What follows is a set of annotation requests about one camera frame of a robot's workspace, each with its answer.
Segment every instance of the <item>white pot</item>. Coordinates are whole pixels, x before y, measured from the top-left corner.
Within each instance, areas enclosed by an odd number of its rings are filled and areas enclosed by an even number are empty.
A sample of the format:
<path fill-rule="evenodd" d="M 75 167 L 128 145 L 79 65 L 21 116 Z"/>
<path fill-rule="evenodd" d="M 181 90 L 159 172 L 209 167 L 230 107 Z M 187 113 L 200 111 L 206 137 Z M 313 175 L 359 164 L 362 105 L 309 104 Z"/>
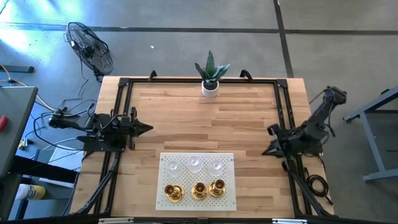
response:
<path fill-rule="evenodd" d="M 220 86 L 220 84 L 217 82 L 217 88 L 215 88 L 214 90 L 207 90 L 204 86 L 204 81 L 202 81 L 201 83 L 201 92 L 203 93 L 203 96 L 205 97 L 215 97 L 218 93 L 218 87 Z"/>

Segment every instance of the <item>potted plant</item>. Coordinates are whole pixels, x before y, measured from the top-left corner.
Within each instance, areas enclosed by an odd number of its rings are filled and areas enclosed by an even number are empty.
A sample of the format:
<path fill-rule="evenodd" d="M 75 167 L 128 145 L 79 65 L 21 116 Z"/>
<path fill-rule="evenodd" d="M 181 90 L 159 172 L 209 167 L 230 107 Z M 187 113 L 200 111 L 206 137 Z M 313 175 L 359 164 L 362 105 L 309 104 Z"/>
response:
<path fill-rule="evenodd" d="M 214 57 L 211 50 L 209 50 L 209 56 L 207 56 L 206 68 L 201 68 L 199 64 L 195 63 L 195 66 L 200 73 L 201 79 L 201 92 L 205 97 L 214 97 L 217 95 L 219 83 L 218 80 L 226 73 L 229 65 L 214 66 Z"/>

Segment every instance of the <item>clear glass cup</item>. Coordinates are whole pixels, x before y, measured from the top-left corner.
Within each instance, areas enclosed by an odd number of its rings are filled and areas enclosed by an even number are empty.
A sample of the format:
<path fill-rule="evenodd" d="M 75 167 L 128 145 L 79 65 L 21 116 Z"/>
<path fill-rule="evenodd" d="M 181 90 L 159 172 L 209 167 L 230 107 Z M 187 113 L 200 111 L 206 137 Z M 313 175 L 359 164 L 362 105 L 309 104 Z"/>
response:
<path fill-rule="evenodd" d="M 187 168 L 189 171 L 197 173 L 203 168 L 203 161 L 197 156 L 191 156 L 187 161 Z"/>
<path fill-rule="evenodd" d="M 215 159 L 212 160 L 208 165 L 207 165 L 207 173 L 212 175 L 213 177 L 218 177 L 223 173 L 223 164 L 221 161 Z"/>
<path fill-rule="evenodd" d="M 167 172 L 172 177 L 178 177 L 183 172 L 183 166 L 179 161 L 170 161 L 167 164 Z"/>

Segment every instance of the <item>butcher block tabletop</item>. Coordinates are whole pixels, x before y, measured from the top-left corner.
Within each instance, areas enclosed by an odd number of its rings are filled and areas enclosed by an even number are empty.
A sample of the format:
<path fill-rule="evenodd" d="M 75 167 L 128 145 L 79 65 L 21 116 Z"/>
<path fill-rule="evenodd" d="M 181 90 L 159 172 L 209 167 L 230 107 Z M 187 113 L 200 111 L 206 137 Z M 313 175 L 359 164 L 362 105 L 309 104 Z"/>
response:
<path fill-rule="evenodd" d="M 119 79 L 104 77 L 96 113 L 108 114 L 114 108 Z M 299 125 L 310 116 L 304 81 L 288 78 L 287 83 L 295 124 Z M 280 94 L 285 108 L 282 90 Z M 130 105 L 136 107 L 139 121 L 154 128 L 135 138 L 135 150 L 126 149 L 122 153 L 112 217 L 294 217 L 289 180 L 281 166 L 282 160 L 261 155 L 272 140 L 267 127 L 279 123 L 273 85 L 220 83 L 218 96 L 205 98 L 200 83 L 134 83 Z M 233 153 L 237 210 L 156 211 L 162 152 Z M 94 152 L 83 161 L 72 213 L 81 208 L 97 188 L 103 157 L 103 152 Z M 326 179 L 319 158 L 303 157 L 303 164 L 310 174 Z M 101 212 L 106 205 L 108 189 L 109 186 L 104 190 Z M 301 190 L 298 188 L 297 192 L 304 211 Z M 333 213 L 333 207 L 325 198 L 317 197 L 317 200 Z"/>

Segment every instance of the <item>gray floor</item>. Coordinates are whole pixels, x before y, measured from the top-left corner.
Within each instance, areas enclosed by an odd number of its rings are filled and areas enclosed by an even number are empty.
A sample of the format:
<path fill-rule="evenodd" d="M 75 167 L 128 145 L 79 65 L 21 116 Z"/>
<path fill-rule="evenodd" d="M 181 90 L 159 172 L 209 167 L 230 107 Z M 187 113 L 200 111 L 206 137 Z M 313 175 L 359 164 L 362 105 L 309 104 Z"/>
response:
<path fill-rule="evenodd" d="M 389 0 L 280 0 L 286 29 L 398 30 L 397 1 Z M 23 1 L 10 0 L 0 22 L 66 24 L 114 27 L 222 27 L 277 29 L 272 0 L 119 0 Z M 228 76 L 248 69 L 254 77 L 286 77 L 278 34 L 200 34 L 155 32 L 97 32 L 108 43 L 114 61 L 112 75 L 197 75 L 193 63 L 204 63 L 211 49 L 216 63 L 232 63 Z M 397 85 L 396 35 L 287 35 L 294 77 L 304 78 L 308 98 L 327 85 L 348 92 L 347 104 L 332 114 L 336 138 L 325 145 L 324 160 L 335 212 L 341 217 L 384 222 L 398 219 L 398 179 L 371 184 L 364 174 L 377 171 L 360 121 L 345 124 L 341 118 L 367 103 L 386 88 Z M 77 95 L 83 79 L 80 62 L 63 32 L 10 30 L 0 26 L 0 62 L 32 65 L 35 73 L 13 73 L 15 79 L 39 87 L 53 106 Z M 96 99 L 100 89 L 92 72 L 83 99 Z M 82 105 L 83 110 L 89 103 Z M 45 109 L 35 105 L 33 116 Z M 32 130 L 30 120 L 26 133 Z M 72 138 L 78 131 L 42 131 L 52 141 Z M 81 147 L 78 142 L 65 144 Z M 45 144 L 37 141 L 37 147 Z M 18 154 L 31 156 L 36 147 Z M 59 214 L 65 202 L 36 202 L 27 217 Z"/>

